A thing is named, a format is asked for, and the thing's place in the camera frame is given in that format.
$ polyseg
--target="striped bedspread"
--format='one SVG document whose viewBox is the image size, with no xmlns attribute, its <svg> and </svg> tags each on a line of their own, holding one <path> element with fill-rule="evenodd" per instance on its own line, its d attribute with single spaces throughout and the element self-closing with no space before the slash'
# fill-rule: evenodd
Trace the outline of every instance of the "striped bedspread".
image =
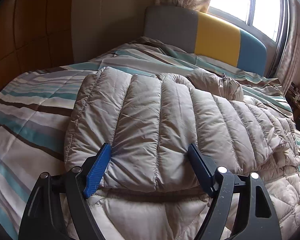
<svg viewBox="0 0 300 240">
<path fill-rule="evenodd" d="M 292 117 L 277 79 L 266 79 L 145 37 L 89 62 L 24 73 L 0 92 L 0 223 L 18 238 L 30 192 L 41 172 L 65 171 L 64 136 L 86 75 L 105 66 L 141 75 L 187 75 L 197 67 L 237 80 L 244 94 L 278 116 Z M 296 132 L 300 154 L 300 132 Z"/>
</svg>

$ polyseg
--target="puffer jacket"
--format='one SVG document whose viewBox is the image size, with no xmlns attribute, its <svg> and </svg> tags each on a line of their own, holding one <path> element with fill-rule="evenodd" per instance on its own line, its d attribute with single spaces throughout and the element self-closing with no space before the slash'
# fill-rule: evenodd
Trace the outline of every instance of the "puffer jacket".
<svg viewBox="0 0 300 240">
<path fill-rule="evenodd" d="M 203 69 L 188 77 L 132 76 L 110 67 L 89 74 L 66 133 L 66 169 L 82 165 L 104 142 L 112 145 L 112 157 L 88 203 L 106 239 L 194 239 L 211 199 L 186 156 L 190 143 L 233 173 L 260 174 L 282 239 L 300 224 L 292 122 L 243 96 L 233 80 L 221 82 Z M 230 236 L 237 203 L 234 194 L 222 239 Z M 77 238 L 69 216 L 66 221 Z"/>
</svg>

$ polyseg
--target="round metal bolt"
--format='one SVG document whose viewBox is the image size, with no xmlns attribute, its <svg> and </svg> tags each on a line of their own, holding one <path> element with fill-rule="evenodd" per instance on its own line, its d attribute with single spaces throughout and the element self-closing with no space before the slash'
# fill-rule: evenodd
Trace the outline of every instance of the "round metal bolt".
<svg viewBox="0 0 300 240">
<path fill-rule="evenodd" d="M 220 173 L 226 173 L 226 172 L 227 172 L 227 168 L 226 168 L 226 167 L 223 167 L 223 166 L 220 166 L 220 167 L 218 167 L 218 171 L 219 171 Z"/>
<path fill-rule="evenodd" d="M 48 173 L 47 172 L 43 172 L 40 174 L 40 178 L 41 179 L 45 179 L 46 177 L 48 177 Z"/>
<path fill-rule="evenodd" d="M 255 172 L 252 172 L 251 177 L 253 177 L 254 179 L 257 179 L 257 178 L 259 178 L 259 174 L 255 173 Z"/>
<path fill-rule="evenodd" d="M 71 171 L 72 171 L 73 173 L 78 173 L 78 172 L 81 171 L 81 167 L 80 167 L 80 166 L 74 166 L 74 167 L 71 169 Z"/>
</svg>

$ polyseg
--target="blue gripper pad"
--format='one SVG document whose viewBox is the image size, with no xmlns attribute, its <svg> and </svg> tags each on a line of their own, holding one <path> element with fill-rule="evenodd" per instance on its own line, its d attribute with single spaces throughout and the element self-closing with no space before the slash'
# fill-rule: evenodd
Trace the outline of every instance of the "blue gripper pad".
<svg viewBox="0 0 300 240">
<path fill-rule="evenodd" d="M 89 174 L 87 175 L 86 187 L 83 191 L 83 195 L 89 198 L 95 193 L 99 187 L 103 174 L 109 164 L 111 158 L 111 146 L 106 144 L 101 150 L 96 162 L 92 166 Z"/>
</svg>

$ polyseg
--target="multicolored headboard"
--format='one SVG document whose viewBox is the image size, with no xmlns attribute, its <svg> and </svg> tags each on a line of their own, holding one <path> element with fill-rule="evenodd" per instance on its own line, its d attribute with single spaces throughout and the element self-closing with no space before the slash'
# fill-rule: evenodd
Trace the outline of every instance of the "multicolored headboard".
<svg viewBox="0 0 300 240">
<path fill-rule="evenodd" d="M 266 47 L 245 30 L 217 17 L 175 6 L 146 10 L 144 36 L 263 76 Z"/>
</svg>

